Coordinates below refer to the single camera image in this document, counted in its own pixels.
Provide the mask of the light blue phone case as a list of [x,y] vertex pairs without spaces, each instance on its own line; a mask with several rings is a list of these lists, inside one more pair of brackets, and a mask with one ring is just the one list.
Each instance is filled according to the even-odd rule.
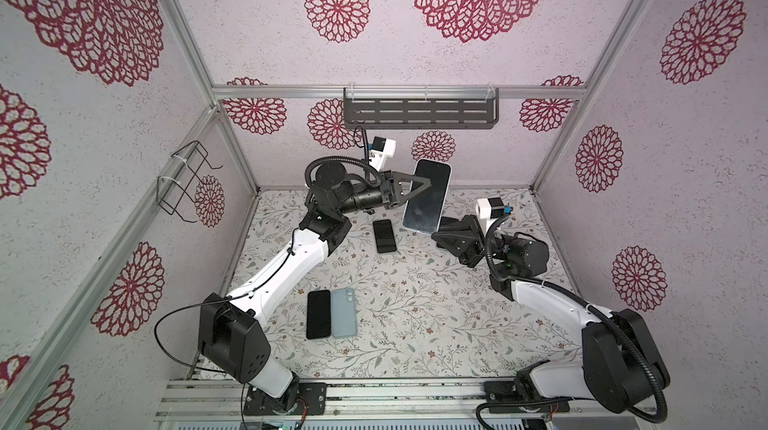
[[356,295],[351,287],[331,292],[331,331],[334,338],[357,335]]

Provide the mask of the black phone removed from case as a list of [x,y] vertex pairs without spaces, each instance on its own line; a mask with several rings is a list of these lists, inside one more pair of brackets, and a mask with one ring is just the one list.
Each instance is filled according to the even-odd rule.
[[327,338],[332,334],[331,291],[314,290],[307,295],[305,335],[308,340]]

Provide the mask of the black smartphone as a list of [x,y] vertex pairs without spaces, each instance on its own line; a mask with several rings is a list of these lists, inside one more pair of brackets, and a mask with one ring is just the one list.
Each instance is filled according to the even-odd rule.
[[454,217],[443,216],[440,220],[440,226],[438,229],[437,247],[444,249],[444,243],[448,240],[454,240],[453,234],[457,230],[457,226],[460,224],[460,220]]

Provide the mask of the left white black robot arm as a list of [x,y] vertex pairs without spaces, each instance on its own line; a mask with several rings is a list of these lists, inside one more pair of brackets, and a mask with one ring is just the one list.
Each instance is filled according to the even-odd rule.
[[367,160],[320,157],[304,172],[304,218],[288,243],[259,272],[226,296],[202,303],[198,351],[225,374],[256,390],[279,413],[299,399],[298,376],[272,355],[263,327],[297,283],[346,238],[351,212],[411,207],[439,187],[423,168],[414,174],[381,171]]

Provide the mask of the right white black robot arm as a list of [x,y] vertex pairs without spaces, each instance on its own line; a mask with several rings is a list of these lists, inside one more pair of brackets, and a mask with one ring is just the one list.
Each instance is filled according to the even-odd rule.
[[444,217],[431,237],[470,268],[485,262],[492,289],[564,330],[579,344],[581,358],[545,359],[525,367],[502,403],[534,410],[591,400],[616,414],[664,422],[670,375],[643,317],[631,309],[613,311],[589,302],[543,279],[550,255],[547,243],[524,232],[500,232],[506,219],[501,216],[482,229],[472,215]]

